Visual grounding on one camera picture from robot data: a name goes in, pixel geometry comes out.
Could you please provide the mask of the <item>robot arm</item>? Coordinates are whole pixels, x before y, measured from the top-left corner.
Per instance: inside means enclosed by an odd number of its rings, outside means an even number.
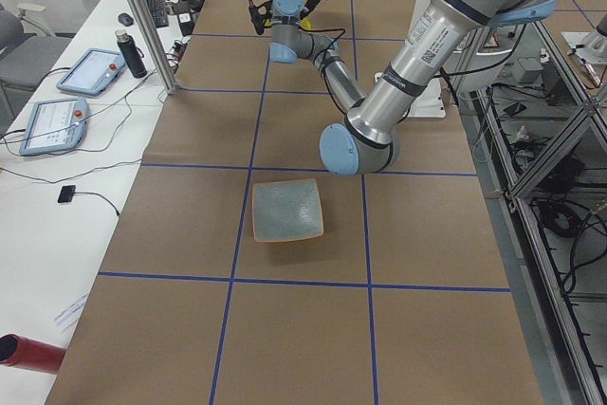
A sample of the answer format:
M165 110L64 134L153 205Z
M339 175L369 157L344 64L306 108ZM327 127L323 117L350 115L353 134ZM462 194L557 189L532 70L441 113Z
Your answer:
M430 0L403 48L370 94L321 134L324 167L335 175L381 171L398 156L395 127L464 37L548 17L557 0Z
M280 64L309 61L318 70L333 103L346 114L366 98L366 93L340 56L338 39L304 29L304 20L321 1L270 0L269 59Z

